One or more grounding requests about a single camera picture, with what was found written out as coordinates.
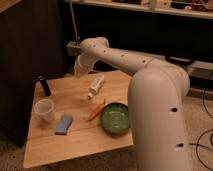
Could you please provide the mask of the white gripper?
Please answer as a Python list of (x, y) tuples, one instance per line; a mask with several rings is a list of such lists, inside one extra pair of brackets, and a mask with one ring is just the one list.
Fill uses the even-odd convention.
[(78, 78), (87, 75), (93, 70), (95, 60), (93, 58), (86, 58), (85, 56), (79, 55), (75, 60), (74, 75)]

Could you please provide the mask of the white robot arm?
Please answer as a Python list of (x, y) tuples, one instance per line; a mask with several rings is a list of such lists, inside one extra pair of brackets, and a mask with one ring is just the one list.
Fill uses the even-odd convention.
[(137, 52), (115, 49), (104, 37), (80, 43), (74, 71), (89, 73), (103, 61), (131, 76), (128, 109), (138, 171), (192, 171), (182, 99), (190, 89), (181, 67)]

